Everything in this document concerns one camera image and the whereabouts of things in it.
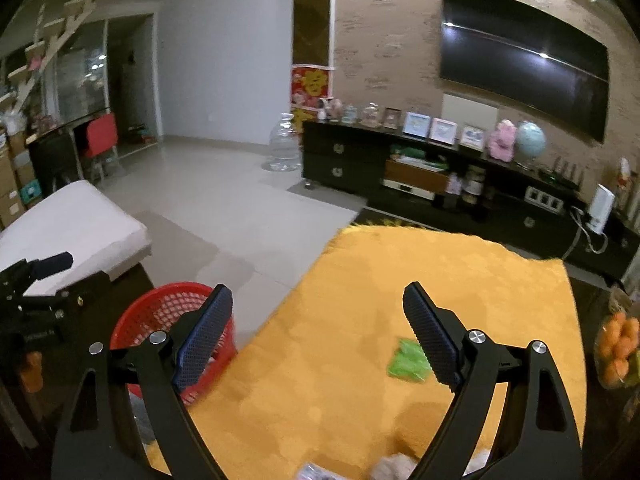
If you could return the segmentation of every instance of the metal bolt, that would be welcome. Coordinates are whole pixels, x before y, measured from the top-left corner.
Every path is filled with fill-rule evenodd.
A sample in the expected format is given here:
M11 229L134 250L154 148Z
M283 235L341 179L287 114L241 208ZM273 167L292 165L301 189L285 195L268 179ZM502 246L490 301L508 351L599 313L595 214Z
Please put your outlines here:
M153 332L152 335L149 336L149 341L151 341L154 345L159 345L160 343L164 343L166 341L166 333L162 330L158 330L157 332Z
M542 341L534 341L531 347L534 352L538 352L539 354L546 352L546 345Z
M479 330L472 330L469 332L469 339L476 344L484 343L486 341L486 336L484 332L480 332Z
M98 355L102 350L104 350L104 345L99 341L89 346L89 354L91 355Z

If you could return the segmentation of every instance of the white cushion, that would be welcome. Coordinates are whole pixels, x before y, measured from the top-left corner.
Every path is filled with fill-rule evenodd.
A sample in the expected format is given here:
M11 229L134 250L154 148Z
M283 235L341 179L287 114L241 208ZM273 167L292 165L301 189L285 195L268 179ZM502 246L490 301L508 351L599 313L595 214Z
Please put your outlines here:
M0 270L23 259L71 253L71 269L35 282L27 291L42 296L98 270L113 280L150 254L150 247L144 224L81 180L50 195L0 233Z

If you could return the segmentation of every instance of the flat screen tv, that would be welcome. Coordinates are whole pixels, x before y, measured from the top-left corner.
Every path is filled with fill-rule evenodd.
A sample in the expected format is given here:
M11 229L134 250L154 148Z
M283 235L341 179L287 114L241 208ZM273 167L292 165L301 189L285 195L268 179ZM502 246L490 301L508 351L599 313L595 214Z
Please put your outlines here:
M440 77L535 108L603 142L607 48L515 0L443 0Z

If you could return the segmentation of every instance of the red basket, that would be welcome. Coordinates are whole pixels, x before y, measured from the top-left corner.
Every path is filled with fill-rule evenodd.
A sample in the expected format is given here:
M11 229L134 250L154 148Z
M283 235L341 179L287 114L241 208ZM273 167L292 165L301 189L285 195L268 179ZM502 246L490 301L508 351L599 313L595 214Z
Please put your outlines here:
M111 334L110 348L114 350L139 345L156 330L168 332L182 314L198 310L212 291L210 286L183 282L163 285L146 293L131 303L120 316ZM188 406L206 392L235 355L234 321L231 318L200 380L182 392L182 401ZM137 384L129 384L129 391L142 397Z

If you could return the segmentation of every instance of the pink stuffed animal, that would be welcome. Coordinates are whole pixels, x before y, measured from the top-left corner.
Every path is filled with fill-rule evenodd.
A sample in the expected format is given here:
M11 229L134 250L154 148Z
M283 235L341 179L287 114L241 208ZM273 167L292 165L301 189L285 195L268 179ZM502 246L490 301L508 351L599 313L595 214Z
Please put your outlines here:
M511 162L515 142L516 127L508 119L501 120L489 137L489 154L498 160Z

